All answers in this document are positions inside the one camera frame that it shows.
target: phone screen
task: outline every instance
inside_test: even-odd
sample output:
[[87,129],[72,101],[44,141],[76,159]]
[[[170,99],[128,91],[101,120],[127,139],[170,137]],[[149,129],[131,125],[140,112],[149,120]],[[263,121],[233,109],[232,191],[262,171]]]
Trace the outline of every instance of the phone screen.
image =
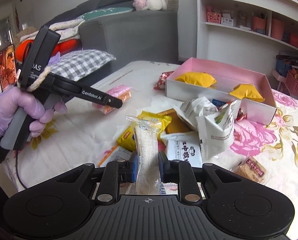
[[17,82],[16,64],[14,59],[14,45],[10,45],[0,51],[0,85],[5,91],[9,85]]

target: red basket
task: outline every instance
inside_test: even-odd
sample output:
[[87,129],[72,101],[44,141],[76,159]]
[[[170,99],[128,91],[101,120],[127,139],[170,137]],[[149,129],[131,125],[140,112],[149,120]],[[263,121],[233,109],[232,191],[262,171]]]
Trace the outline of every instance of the red basket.
[[298,97],[298,80],[295,79],[290,71],[287,72],[287,81],[285,82],[285,85],[292,95]]
[[221,23],[222,14],[207,12],[207,16],[208,16],[209,23]]
[[291,33],[290,35],[290,44],[298,48],[298,35]]

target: gloved hand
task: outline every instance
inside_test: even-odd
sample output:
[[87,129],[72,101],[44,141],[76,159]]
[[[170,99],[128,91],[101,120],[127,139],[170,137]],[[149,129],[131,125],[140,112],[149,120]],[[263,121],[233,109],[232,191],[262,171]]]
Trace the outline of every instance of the gloved hand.
[[67,112],[67,107],[63,101],[59,101],[54,110],[46,110],[43,105],[30,93],[21,91],[18,87],[13,87],[8,91],[0,93],[0,135],[4,135],[9,123],[18,108],[21,106],[32,118],[37,119],[29,125],[32,137],[37,137],[42,133],[46,124],[53,118],[56,110],[61,114]]

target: white snack package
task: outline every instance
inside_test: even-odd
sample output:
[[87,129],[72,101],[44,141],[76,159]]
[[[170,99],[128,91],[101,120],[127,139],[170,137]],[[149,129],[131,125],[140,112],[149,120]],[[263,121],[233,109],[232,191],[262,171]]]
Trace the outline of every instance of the white snack package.
[[168,146],[168,140],[175,140],[175,141],[193,140],[194,141],[196,139],[199,140],[199,134],[196,131],[161,134],[161,140],[165,146]]
[[236,100],[225,104],[217,113],[196,118],[203,161],[220,154],[233,144],[234,120],[240,105],[241,100]]
[[131,121],[139,156],[137,181],[130,184],[126,194],[159,195],[162,193],[162,183],[158,163],[157,132],[161,129],[161,123],[141,120],[134,116],[126,118]]
[[192,167],[202,168],[199,134],[195,131],[186,133],[171,133],[161,137],[166,139],[166,155],[169,160],[181,160]]
[[209,115],[218,112],[217,107],[206,97],[196,98],[189,102],[184,102],[180,108],[173,107],[177,115],[192,130],[198,131],[196,117],[200,115]]
[[116,161],[116,160],[129,160],[132,152],[124,149],[121,146],[117,146],[110,155],[104,159],[101,163],[98,163],[100,167],[105,167],[108,162]]

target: teal pillow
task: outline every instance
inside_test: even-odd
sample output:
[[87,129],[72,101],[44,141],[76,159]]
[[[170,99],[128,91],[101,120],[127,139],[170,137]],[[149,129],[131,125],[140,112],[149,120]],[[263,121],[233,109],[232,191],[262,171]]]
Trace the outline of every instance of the teal pillow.
[[120,13],[132,12],[132,11],[133,11],[133,8],[126,8],[126,7],[98,9],[98,10],[84,13],[83,15],[79,16],[77,19],[82,19],[87,21],[101,16],[120,14]]

